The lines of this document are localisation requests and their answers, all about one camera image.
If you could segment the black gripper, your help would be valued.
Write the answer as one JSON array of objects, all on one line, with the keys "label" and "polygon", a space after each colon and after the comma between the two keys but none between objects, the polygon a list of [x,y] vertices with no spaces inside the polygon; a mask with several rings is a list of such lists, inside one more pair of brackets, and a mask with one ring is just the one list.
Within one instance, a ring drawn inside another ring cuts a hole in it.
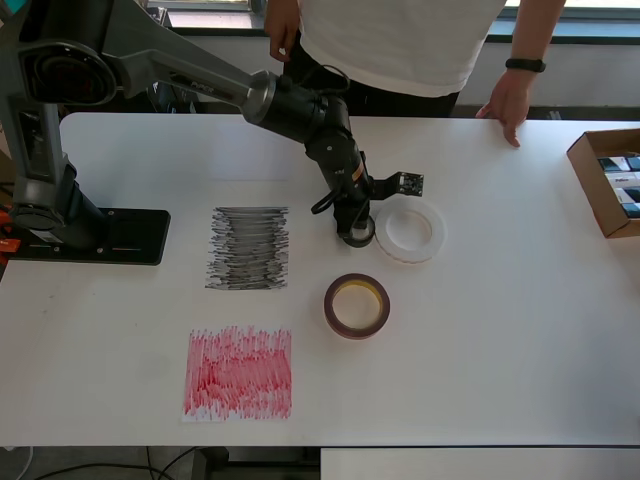
[{"label": "black gripper", "polygon": [[342,240],[371,238],[374,235],[374,220],[370,216],[370,200],[340,198],[333,204],[337,235]]}]

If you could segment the person's left hand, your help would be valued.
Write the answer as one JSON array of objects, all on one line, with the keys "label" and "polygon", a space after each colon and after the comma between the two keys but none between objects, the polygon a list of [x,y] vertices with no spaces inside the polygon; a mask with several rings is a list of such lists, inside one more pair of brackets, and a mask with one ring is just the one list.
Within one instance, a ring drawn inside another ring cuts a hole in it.
[{"label": "person's left hand", "polygon": [[520,147],[517,129],[526,120],[529,95],[535,74],[524,70],[506,70],[497,81],[489,101],[477,112],[477,118],[493,118],[502,126],[505,140]]}]

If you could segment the person's right hand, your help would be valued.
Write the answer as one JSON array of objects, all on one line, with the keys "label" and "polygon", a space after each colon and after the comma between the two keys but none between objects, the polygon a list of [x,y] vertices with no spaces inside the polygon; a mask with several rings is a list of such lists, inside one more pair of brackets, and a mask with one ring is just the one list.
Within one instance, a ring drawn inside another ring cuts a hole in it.
[{"label": "person's right hand", "polygon": [[288,62],[296,42],[298,24],[295,22],[266,22],[265,33],[270,40],[270,55],[280,62]]}]

